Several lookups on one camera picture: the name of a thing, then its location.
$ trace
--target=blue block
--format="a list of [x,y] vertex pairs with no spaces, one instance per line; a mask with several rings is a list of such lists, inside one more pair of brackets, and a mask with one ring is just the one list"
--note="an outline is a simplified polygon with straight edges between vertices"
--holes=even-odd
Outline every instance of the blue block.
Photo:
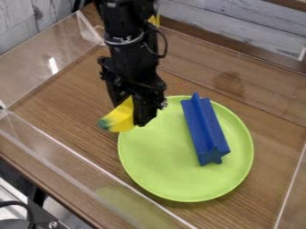
[[209,98],[199,98],[198,93],[190,100],[182,101],[187,127],[194,141],[201,165],[222,163],[222,157],[230,148]]

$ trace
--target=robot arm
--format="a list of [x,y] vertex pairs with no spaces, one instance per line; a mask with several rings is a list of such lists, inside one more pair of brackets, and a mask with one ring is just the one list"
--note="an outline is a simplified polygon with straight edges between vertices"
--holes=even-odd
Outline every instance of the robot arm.
[[132,96],[134,124],[144,126],[155,118],[156,110],[166,107],[166,84],[156,74],[156,66],[159,58],[166,56],[167,44],[164,53],[159,55],[156,36],[160,31],[148,22],[155,15],[156,1],[95,2],[111,53],[111,57],[98,59],[103,69],[102,79],[107,83],[114,106]]

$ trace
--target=blue toy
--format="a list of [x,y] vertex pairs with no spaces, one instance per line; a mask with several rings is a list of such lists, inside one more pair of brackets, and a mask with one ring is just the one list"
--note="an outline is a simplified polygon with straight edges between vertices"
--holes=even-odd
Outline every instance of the blue toy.
[[202,166],[207,163],[222,163],[222,157],[229,154],[230,148],[221,124],[209,98],[199,98],[198,93],[190,100],[182,101],[187,127]]

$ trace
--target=green plate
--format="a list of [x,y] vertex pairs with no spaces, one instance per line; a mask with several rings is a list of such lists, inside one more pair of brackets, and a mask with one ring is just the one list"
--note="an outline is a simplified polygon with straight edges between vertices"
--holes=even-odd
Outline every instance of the green plate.
[[243,181],[254,161],[254,143],[238,116],[211,102],[231,153],[221,165],[199,166],[180,106],[184,99],[190,97],[170,97],[168,107],[146,127],[119,135],[119,159],[131,179],[154,195],[198,202],[225,195]]

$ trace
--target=wooden table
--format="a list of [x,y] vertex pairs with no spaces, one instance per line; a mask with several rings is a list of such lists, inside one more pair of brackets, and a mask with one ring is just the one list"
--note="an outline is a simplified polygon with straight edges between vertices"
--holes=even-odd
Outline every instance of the wooden table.
[[[96,14],[87,12],[87,16],[98,24]],[[197,91],[226,105],[251,132],[255,161],[242,185],[215,200],[187,204],[159,199],[132,182],[119,162],[118,134],[96,127],[98,118],[111,110],[106,85],[98,76],[96,58],[108,55],[102,47],[92,48],[11,107],[83,159],[66,157],[62,148],[51,151],[44,148],[48,143],[38,144],[27,134],[20,139],[35,146],[44,163],[63,170],[55,173],[5,138],[0,138],[0,157],[96,228],[132,228],[132,224],[94,200],[88,190],[111,182],[98,168],[88,168],[91,163],[198,228],[273,228],[306,142],[305,75],[172,30],[164,30],[164,34],[170,53],[159,74],[168,85],[166,95]],[[301,199],[301,206],[306,206],[305,201]]]

